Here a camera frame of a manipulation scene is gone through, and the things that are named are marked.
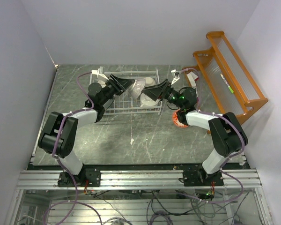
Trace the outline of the purple striped bowl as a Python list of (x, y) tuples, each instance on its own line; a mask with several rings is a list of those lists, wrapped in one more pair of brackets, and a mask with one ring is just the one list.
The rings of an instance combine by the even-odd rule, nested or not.
[(145, 88), (145, 84), (145, 79), (135, 79), (133, 85), (128, 89), (129, 94), (133, 100), (136, 100), (141, 95), (142, 90)]

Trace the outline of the white wire dish rack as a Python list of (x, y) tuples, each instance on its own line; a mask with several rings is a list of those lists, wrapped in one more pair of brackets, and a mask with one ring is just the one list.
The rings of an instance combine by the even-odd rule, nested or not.
[[(159, 84), (158, 70), (149, 71), (120, 71), (120, 72), (104, 72), (107, 77), (111, 74), (127, 79), (145, 79), (145, 77), (152, 77), (155, 80), (155, 84)], [(137, 114), (137, 113), (157, 113), (161, 112), (162, 102), (158, 103), (158, 106), (152, 108), (141, 107), (140, 96), (133, 100), (129, 94), (129, 91), (125, 91), (120, 96), (115, 96), (114, 99), (109, 100), (105, 105), (105, 115), (112, 114)]]

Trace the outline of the beige patterned bowl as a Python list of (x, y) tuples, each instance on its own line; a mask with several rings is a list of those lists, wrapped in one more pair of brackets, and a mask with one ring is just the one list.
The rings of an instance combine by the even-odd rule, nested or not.
[(102, 88), (104, 88), (106, 86), (106, 81), (103, 80), (97, 80), (97, 83), (99, 83), (101, 85)]

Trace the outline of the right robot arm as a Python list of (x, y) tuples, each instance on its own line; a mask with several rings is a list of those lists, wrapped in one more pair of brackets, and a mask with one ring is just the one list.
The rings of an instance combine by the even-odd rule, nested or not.
[(220, 177), (224, 165), (234, 156), (242, 153), (248, 143), (247, 136), (232, 112), (216, 114), (196, 109), (196, 90), (192, 87), (174, 90), (168, 80), (145, 87), (142, 93), (154, 101), (174, 104), (177, 110), (172, 115), (174, 124), (180, 128), (189, 126), (203, 128), (210, 132), (213, 150), (196, 169), (184, 173), (186, 186), (209, 185)]

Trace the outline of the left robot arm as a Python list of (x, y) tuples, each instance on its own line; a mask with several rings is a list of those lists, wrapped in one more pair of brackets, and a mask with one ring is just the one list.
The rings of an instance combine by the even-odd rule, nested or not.
[(37, 144), (63, 169), (59, 175), (58, 187), (89, 184), (86, 167), (73, 150), (77, 129), (99, 122), (105, 113), (104, 105), (133, 87), (135, 83), (135, 79), (110, 75), (104, 86), (93, 82), (88, 90), (84, 91), (87, 100), (82, 109), (68, 113), (50, 113)]

